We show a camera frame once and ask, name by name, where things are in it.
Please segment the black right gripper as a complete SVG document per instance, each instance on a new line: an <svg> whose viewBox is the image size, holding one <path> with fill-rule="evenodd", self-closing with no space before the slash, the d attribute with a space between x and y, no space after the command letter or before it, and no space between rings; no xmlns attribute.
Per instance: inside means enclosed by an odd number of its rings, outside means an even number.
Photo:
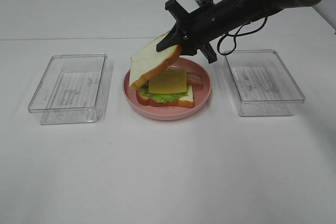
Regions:
<svg viewBox="0 0 336 224"><path fill-rule="evenodd" d="M176 23L157 44L156 50L181 45L182 56L194 56L200 50L208 63L213 63L217 55L210 42L252 21L256 16L256 0L222 0L214 5L198 7L191 13L177 0L169 0L165 3L165 9Z"/></svg>

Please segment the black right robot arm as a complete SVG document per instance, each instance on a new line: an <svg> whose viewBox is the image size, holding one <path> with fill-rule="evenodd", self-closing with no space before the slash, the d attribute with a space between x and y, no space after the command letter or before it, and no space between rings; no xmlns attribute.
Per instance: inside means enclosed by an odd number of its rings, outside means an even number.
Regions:
<svg viewBox="0 0 336 224"><path fill-rule="evenodd" d="M240 30L257 20L268 17L286 8L308 7L322 0L194 0L198 9L188 13L176 0L169 0L165 9L176 23L156 46L158 52L180 45L182 55L194 56L200 50L209 63L217 60L219 49L214 50L210 42L227 37L241 37Z"/></svg>

